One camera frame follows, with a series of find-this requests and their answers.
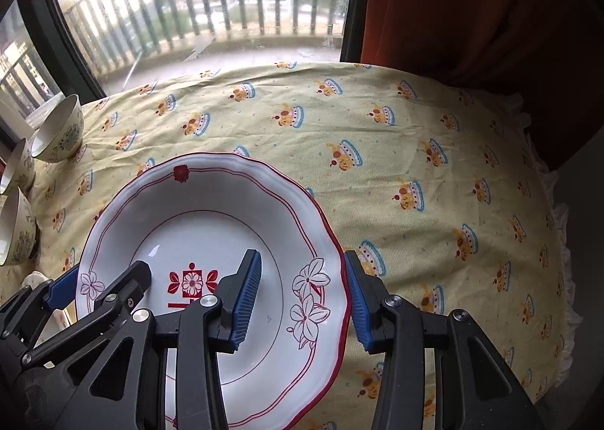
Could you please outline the green patterned bowl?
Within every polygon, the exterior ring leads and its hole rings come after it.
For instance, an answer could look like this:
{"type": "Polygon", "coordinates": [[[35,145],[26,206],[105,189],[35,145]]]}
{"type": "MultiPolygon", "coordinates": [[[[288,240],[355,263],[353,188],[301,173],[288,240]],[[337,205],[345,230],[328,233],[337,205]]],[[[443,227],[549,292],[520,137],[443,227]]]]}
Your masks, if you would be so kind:
{"type": "Polygon", "coordinates": [[[13,189],[1,209],[0,264],[11,267],[25,262],[37,242],[38,226],[31,204],[23,192],[13,189]]]}
{"type": "Polygon", "coordinates": [[[32,135],[32,157],[46,163],[69,159],[83,142],[84,116],[78,95],[60,101],[32,135]]]}
{"type": "Polygon", "coordinates": [[[27,139],[20,139],[2,173],[1,194],[7,195],[16,188],[19,188],[23,193],[28,193],[33,186],[35,175],[31,145],[27,139]]]}

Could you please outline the red trimmed white plate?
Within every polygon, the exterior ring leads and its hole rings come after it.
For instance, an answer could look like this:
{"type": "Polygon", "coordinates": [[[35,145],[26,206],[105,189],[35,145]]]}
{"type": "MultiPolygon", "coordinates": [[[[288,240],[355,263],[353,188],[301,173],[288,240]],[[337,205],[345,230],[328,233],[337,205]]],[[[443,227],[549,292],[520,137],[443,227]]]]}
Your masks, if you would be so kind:
{"type": "Polygon", "coordinates": [[[290,429],[329,390],[348,322],[342,252],[311,195],[266,163],[182,155],[115,195],[83,248],[76,313],[132,262],[151,270],[141,306],[177,313],[213,294],[250,249],[262,274],[245,341],[218,358],[233,429],[290,429]]]}

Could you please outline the yellow patterned tablecloth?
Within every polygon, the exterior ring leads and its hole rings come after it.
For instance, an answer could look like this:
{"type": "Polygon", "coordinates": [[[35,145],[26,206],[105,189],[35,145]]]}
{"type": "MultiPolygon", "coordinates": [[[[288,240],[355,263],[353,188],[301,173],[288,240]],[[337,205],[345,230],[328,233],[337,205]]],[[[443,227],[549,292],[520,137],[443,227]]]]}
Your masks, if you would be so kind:
{"type": "MultiPolygon", "coordinates": [[[[565,218],[521,127],[460,88],[364,64],[279,62],[146,83],[91,104],[69,159],[34,159],[26,261],[50,280],[80,265],[127,183],[167,160],[229,153],[306,190],[341,249],[348,322],[339,371],[292,428],[375,429],[384,356],[358,342],[345,253],[426,313],[470,313],[542,419],[571,361],[565,218]]],[[[24,368],[1,341],[1,425],[57,429],[74,390],[62,362],[24,368]]]]}

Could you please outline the balcony railing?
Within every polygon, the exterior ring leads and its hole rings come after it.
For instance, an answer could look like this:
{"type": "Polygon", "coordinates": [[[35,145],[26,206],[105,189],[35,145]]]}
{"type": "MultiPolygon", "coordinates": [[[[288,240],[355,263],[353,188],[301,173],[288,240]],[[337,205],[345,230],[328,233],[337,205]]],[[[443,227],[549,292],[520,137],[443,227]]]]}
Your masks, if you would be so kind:
{"type": "Polygon", "coordinates": [[[56,0],[105,95],[208,65],[229,49],[293,46],[334,60],[349,0],[56,0]]]}

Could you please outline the red orange curtain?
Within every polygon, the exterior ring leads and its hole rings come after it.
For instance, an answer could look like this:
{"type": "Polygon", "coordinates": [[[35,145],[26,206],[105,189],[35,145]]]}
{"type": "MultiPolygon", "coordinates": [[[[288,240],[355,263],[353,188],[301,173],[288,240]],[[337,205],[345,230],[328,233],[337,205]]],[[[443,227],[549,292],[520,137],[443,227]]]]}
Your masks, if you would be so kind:
{"type": "Polygon", "coordinates": [[[519,78],[570,0],[367,0],[361,61],[455,85],[519,78]]]}

